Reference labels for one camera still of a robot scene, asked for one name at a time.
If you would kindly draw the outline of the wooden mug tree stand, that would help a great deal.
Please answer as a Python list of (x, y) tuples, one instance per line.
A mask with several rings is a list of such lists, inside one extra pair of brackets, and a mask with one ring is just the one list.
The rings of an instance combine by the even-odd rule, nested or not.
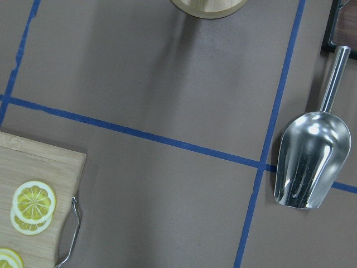
[(248, 0), (172, 0), (176, 7), (194, 17), (218, 19), (230, 16)]

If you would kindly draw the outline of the steel metal scoop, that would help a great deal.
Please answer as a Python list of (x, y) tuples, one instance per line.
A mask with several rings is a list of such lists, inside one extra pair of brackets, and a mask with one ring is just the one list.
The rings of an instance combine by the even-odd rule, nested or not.
[(318, 208), (348, 158), (350, 131), (331, 110), (350, 52), (336, 47), (320, 109), (296, 118), (282, 134), (274, 186), (280, 205)]

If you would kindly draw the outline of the bamboo cutting board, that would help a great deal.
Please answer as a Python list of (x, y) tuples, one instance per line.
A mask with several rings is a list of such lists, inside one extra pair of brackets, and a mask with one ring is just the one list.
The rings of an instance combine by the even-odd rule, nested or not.
[[(86, 154), (1, 133), (1, 247), (14, 250), (25, 267), (64, 267), (79, 233), (78, 185)], [(28, 181), (41, 181), (53, 189), (56, 206), (49, 227), (33, 236), (22, 234), (11, 223), (13, 195)], [(68, 216), (76, 218), (69, 249), (58, 256), (62, 230)]]

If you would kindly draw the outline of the upper lemon slice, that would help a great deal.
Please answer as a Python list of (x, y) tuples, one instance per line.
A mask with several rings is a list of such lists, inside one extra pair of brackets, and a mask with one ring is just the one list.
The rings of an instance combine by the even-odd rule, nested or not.
[(28, 224), (47, 221), (56, 208), (54, 190), (41, 181), (27, 181), (13, 194), (12, 208), (15, 215)]

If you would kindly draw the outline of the lower stacked lemon slice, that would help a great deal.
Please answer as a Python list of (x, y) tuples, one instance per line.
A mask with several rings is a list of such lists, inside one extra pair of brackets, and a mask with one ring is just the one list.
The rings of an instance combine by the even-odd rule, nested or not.
[(16, 216), (13, 208), (11, 208), (10, 219), (11, 219), (13, 228), (15, 230), (17, 230), (18, 232), (20, 232), (21, 234), (27, 235), (27, 236), (33, 236), (33, 235), (37, 235), (37, 234), (43, 232), (44, 230), (46, 230), (49, 227), (49, 225), (52, 222), (52, 216), (50, 216), (47, 220), (40, 222), (40, 223), (35, 223), (35, 224), (26, 223), (26, 222), (20, 220)]

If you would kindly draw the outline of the black framed wooden tray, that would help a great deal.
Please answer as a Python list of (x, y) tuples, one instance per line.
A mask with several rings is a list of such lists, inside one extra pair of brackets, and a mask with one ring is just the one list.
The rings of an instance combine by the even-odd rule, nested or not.
[(322, 51), (335, 52), (337, 46), (348, 46), (349, 58), (356, 60), (356, 15), (356, 0), (332, 2)]

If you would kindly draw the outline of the separate lemon slice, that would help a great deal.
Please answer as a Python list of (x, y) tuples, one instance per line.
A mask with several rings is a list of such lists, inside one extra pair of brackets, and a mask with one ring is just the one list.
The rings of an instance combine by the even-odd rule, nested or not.
[(23, 259), (16, 251), (10, 248), (1, 248), (1, 267), (23, 268)]

